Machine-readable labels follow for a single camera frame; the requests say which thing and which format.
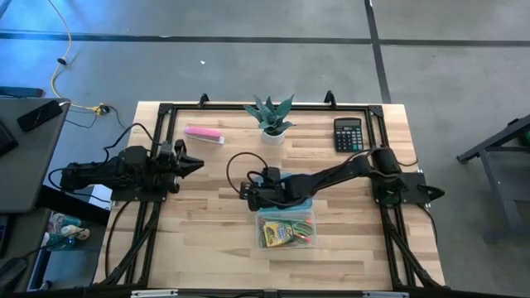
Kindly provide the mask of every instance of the wooden table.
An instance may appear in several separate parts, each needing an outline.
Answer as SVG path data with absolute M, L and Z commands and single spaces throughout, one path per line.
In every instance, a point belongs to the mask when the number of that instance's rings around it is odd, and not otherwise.
M 134 122 L 144 124 L 153 133 L 158 105 L 138 103 Z M 416 156 L 404 106 L 387 104 L 383 110 L 390 147 L 400 162 L 413 162 Z M 169 195 L 162 206 L 149 287 L 390 290 L 381 216 L 373 203 L 368 178 L 320 191 L 313 202 L 317 247 L 291 250 L 258 248 L 256 214 L 248 210 L 247 202 L 238 198 L 226 180 L 228 159 L 241 151 L 257 153 L 268 165 L 293 173 L 316 172 L 341 163 L 349 154 L 334 149 L 333 119 L 337 117 L 362 118 L 364 145 L 368 145 L 362 113 L 292 111 L 287 120 L 296 126 L 287 130 L 282 145 L 273 146 L 261 141 L 257 121 L 243 110 L 179 111 L 174 140 L 184 139 L 188 154 L 204 160 L 205 166 L 180 180 L 180 193 Z M 226 142 L 221 146 L 189 139 L 184 135 L 186 126 L 217 128 Z M 376 122 L 374 131 L 380 140 Z M 151 146 L 141 128 L 133 129 L 128 144 Z M 232 163 L 230 175 L 239 185 L 247 171 L 262 167 L 255 157 L 240 156 Z M 113 208 L 108 228 L 120 206 Z M 137 208 L 138 204 L 131 203 L 118 220 L 110 248 L 111 269 L 131 245 Z M 403 214 L 411 250 L 431 276 L 444 284 L 430 219 L 417 206 L 404 205 Z M 104 249 L 95 281 L 104 277 Z M 404 282 L 399 253 L 397 259 Z M 137 276 L 142 260 L 140 253 Z

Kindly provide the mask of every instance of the calculator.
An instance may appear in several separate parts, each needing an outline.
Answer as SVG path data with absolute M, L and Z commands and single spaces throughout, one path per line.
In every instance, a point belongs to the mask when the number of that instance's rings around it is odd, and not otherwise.
M 337 152 L 356 152 L 364 149 L 361 119 L 337 118 L 333 127 Z

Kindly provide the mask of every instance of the calculator keypad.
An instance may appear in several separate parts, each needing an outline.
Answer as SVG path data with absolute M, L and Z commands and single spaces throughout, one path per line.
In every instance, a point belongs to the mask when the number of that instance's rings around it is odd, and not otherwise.
M 337 127 L 335 129 L 335 150 L 337 152 L 355 152 L 363 149 L 363 134 L 360 127 Z

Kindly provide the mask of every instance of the white pot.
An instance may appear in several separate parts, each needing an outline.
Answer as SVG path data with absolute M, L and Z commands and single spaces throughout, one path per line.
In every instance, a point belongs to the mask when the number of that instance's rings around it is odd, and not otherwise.
M 262 139 L 264 142 L 266 142 L 269 145 L 278 145 L 282 144 L 283 140 L 285 140 L 285 131 L 283 131 L 281 134 L 277 136 L 271 136 L 267 134 L 265 131 L 262 132 Z

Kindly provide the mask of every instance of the yellow cable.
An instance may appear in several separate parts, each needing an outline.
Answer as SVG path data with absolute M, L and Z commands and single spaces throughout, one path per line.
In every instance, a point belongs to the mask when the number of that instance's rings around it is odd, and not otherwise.
M 55 6 L 55 4 L 51 0 L 48 0 L 48 2 L 53 7 L 55 12 L 57 12 L 57 14 L 59 15 L 60 19 L 63 21 L 63 24 L 65 24 L 66 32 L 68 33 L 68 48 L 66 49 L 65 54 L 61 57 L 62 60 L 66 60 L 66 57 L 68 56 L 68 54 L 70 53 L 70 49 L 72 48 L 72 34 L 70 33 L 70 29 L 68 27 L 68 24 L 66 23 L 66 20 L 63 18 L 63 15 L 60 14 L 60 12 L 57 9 L 57 7 Z M 62 96 L 60 96 L 60 94 L 55 89 L 55 80 L 57 79 L 57 76 L 59 75 L 60 66 L 61 66 L 61 63 L 59 63 L 59 61 L 57 61 L 57 66 L 56 66 L 53 74 L 51 75 L 50 86 L 51 86 L 51 90 L 53 91 L 55 96 L 57 98 L 59 98 L 59 99 L 62 99 Z M 77 108 L 85 108 L 85 109 L 88 109 L 90 111 L 95 111 L 95 108 L 99 107 L 99 106 L 97 106 L 97 107 L 85 107 L 85 106 L 82 106 L 82 105 L 74 103 L 74 102 L 71 102 L 71 105 L 73 107 L 77 107 Z

